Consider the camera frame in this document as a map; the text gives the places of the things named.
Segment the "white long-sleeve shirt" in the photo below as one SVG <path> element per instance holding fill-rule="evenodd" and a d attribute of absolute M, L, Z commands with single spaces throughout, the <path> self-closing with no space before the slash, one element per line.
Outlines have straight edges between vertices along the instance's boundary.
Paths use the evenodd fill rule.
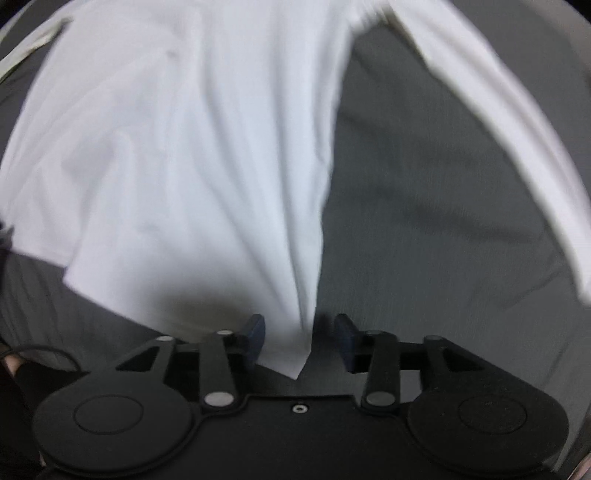
<path fill-rule="evenodd" d="M 263 366 L 311 352 L 322 209 L 353 37 L 398 21 L 508 153 L 590 299 L 590 200 L 538 103 L 448 1 L 73 1 L 1 61 L 50 51 L 1 160 L 14 251 L 183 340 L 270 319 Z"/>

